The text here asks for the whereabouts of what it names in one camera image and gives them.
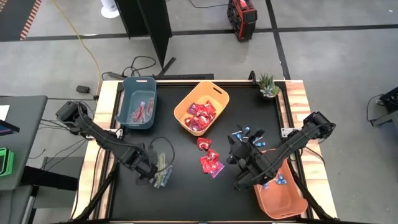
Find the succulent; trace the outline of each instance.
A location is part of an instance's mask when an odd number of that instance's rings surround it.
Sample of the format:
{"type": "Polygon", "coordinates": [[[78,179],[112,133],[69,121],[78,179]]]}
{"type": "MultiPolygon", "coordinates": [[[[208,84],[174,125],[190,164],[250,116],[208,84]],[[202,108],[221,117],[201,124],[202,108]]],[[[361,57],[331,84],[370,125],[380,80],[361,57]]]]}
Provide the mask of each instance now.
{"type": "Polygon", "coordinates": [[[279,87],[274,83],[274,76],[269,76],[268,73],[261,74],[259,86],[260,92],[266,97],[274,97],[280,91],[279,87]]]}

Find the teal basket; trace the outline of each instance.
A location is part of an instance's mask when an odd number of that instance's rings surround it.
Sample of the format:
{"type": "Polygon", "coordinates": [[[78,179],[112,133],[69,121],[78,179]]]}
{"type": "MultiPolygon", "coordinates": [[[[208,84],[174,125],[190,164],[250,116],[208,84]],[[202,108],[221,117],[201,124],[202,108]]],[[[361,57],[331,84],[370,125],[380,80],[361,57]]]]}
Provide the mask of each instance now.
{"type": "Polygon", "coordinates": [[[121,125],[129,129],[148,129],[152,127],[156,111],[156,81],[151,77],[130,77],[123,81],[124,97],[119,116],[116,117],[121,125]],[[147,114],[147,107],[150,99],[154,105],[152,113],[147,114]],[[134,122],[132,114],[140,107],[141,102],[145,103],[144,122],[134,122]]]}

